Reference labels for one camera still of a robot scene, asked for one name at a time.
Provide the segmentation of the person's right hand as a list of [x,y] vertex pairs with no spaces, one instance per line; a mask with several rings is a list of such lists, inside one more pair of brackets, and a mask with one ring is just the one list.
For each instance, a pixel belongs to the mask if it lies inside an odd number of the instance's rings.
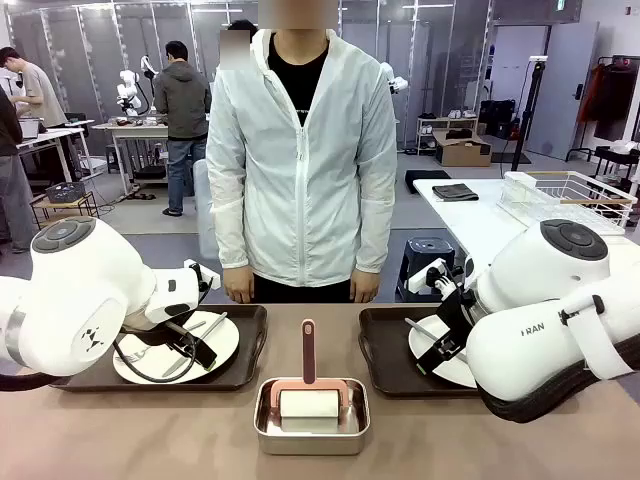
[[250,304],[254,295],[254,274],[249,266],[225,268],[222,275],[226,295],[235,303]]

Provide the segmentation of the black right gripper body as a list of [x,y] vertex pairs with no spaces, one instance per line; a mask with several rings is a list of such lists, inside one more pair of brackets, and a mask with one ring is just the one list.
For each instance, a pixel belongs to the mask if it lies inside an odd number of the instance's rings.
[[477,303],[477,298],[472,290],[454,290],[442,298],[437,308],[437,316],[452,332],[470,333],[475,320],[471,314],[471,308]]

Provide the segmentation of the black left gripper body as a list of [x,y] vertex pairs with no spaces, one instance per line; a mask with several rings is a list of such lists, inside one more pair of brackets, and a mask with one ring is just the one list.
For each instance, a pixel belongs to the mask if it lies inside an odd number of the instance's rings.
[[123,327],[123,333],[136,336],[148,346],[166,345],[180,351],[193,348],[196,344],[195,337],[186,328],[172,321],[158,324],[150,330]]

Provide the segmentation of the person's left hand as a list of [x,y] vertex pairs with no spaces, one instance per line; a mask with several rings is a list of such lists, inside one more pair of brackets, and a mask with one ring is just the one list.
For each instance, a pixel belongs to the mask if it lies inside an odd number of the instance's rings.
[[350,280],[350,299],[353,303],[369,303],[375,299],[380,286],[378,273],[355,269]]

